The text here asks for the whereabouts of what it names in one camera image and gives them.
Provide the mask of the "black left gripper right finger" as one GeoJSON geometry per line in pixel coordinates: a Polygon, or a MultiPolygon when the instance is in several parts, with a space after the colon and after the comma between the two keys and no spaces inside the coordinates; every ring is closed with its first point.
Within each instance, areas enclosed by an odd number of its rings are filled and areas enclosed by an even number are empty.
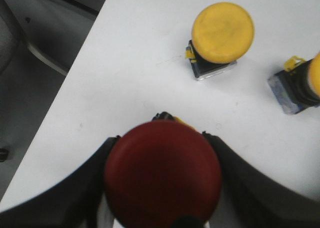
{"type": "Polygon", "coordinates": [[[218,136],[202,135],[217,154],[223,182],[246,227],[319,227],[319,202],[261,173],[218,136]]]}

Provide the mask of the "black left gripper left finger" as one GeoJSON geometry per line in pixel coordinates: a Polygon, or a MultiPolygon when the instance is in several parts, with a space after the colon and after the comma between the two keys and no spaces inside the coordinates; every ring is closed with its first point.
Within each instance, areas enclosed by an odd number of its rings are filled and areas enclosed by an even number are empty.
{"type": "Polygon", "coordinates": [[[55,186],[1,212],[1,227],[97,227],[105,163],[119,138],[108,138],[84,164],[55,186]]]}

